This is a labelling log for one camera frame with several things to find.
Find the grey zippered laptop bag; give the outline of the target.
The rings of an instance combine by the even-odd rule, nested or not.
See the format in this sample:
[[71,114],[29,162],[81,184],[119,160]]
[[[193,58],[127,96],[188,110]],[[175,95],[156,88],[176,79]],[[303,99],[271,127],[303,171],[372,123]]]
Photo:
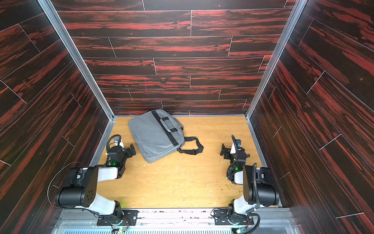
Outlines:
[[204,147],[198,138],[184,136],[184,126],[168,112],[157,109],[129,121],[131,134],[147,163],[172,153],[197,155]]

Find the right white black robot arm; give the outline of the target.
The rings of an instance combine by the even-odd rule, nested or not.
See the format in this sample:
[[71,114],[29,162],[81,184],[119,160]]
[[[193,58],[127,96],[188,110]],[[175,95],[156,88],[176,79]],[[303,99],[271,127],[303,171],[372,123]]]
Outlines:
[[275,206],[279,203],[279,192],[272,172],[267,167],[259,168],[257,164],[247,165],[250,157],[240,143],[233,143],[229,149],[222,145],[220,155],[230,161],[227,169],[227,180],[243,186],[243,195],[234,199],[225,212],[221,212],[217,222],[228,222],[232,225],[253,224],[254,211],[261,206]]

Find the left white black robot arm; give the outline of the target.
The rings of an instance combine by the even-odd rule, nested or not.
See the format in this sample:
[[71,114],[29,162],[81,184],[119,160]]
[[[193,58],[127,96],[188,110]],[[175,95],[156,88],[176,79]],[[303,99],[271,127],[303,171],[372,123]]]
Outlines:
[[99,221],[117,226],[124,220],[120,203],[97,193],[97,184],[122,178],[128,158],[136,155],[133,144],[124,148],[120,144],[109,148],[104,165],[72,168],[56,197],[62,208],[82,208],[98,215]]

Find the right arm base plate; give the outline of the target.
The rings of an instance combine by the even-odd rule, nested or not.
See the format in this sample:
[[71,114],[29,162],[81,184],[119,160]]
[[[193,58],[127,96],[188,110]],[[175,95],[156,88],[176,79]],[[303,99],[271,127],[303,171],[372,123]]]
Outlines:
[[253,218],[244,214],[237,214],[228,208],[214,208],[210,215],[215,225],[253,225]]

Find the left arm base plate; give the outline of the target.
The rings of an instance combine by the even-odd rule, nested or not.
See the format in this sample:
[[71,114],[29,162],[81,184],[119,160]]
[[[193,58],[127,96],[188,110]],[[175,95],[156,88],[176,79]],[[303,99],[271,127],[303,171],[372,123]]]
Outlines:
[[138,210],[122,210],[120,215],[99,215],[97,226],[135,226]]

